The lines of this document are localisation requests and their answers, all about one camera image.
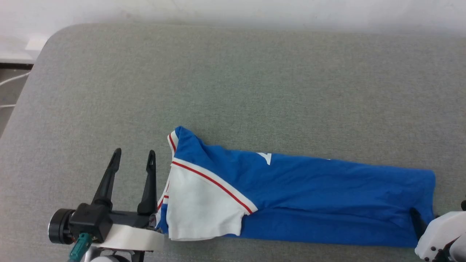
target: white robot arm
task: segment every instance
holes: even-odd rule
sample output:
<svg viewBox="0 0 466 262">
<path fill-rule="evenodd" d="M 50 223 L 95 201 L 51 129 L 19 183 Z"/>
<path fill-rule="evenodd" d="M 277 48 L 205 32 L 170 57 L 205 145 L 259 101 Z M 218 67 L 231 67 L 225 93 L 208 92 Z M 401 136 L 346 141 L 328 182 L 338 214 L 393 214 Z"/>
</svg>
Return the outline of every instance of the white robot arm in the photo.
<svg viewBox="0 0 466 262">
<path fill-rule="evenodd" d="M 461 203 L 465 210 L 466 201 Z M 414 252 L 431 262 L 466 262 L 466 211 L 448 212 L 432 220 Z"/>
</svg>

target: white sleeve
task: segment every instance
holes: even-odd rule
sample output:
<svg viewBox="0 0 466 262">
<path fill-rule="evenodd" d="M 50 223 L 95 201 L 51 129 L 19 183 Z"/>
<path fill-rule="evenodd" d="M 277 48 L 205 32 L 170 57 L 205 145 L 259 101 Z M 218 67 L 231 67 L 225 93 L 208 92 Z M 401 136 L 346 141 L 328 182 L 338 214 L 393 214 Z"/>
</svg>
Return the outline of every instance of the white sleeve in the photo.
<svg viewBox="0 0 466 262">
<path fill-rule="evenodd" d="M 238 199 L 243 199 L 250 209 L 257 209 L 243 195 L 238 195 L 239 192 L 234 192 L 236 199 L 231 194 L 195 170 L 172 164 L 167 209 L 169 238 L 196 241 L 226 234 L 240 235 L 242 217 L 249 212 Z"/>
</svg>

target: white logo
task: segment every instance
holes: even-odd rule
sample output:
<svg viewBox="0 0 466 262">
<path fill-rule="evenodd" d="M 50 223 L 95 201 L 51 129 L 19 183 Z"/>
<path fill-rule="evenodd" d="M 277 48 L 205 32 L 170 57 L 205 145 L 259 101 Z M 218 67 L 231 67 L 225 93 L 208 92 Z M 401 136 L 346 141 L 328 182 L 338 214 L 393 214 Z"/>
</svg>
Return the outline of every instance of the white logo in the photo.
<svg viewBox="0 0 466 262">
<path fill-rule="evenodd" d="M 267 161 L 267 165 L 270 165 L 270 161 L 272 160 L 271 153 L 258 153 L 261 157 L 263 157 Z"/>
</svg>

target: gray cushion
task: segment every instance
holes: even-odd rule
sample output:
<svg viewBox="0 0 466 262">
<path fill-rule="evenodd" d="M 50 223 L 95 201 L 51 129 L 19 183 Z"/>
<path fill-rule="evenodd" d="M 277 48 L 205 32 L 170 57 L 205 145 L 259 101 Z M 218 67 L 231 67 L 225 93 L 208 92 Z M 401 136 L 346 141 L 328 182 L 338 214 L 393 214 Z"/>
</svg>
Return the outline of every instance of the gray cushion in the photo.
<svg viewBox="0 0 466 262">
<path fill-rule="evenodd" d="M 65 261 L 50 216 L 90 202 L 113 150 L 114 209 L 158 194 L 184 125 L 208 144 L 433 169 L 434 208 L 466 185 L 466 41 L 167 25 L 79 25 L 46 44 L 0 140 L 2 261 Z M 411 248 L 218 238 L 148 261 L 415 261 Z"/>
</svg>

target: white wall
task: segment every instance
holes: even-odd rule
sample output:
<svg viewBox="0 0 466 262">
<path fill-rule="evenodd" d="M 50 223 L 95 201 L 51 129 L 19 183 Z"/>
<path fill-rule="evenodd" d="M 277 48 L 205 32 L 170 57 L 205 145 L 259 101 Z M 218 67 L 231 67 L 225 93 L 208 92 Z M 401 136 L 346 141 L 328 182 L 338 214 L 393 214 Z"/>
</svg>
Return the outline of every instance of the white wall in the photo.
<svg viewBox="0 0 466 262">
<path fill-rule="evenodd" d="M 0 62 L 31 62 L 29 40 L 109 21 L 466 36 L 466 0 L 0 0 Z"/>
</svg>

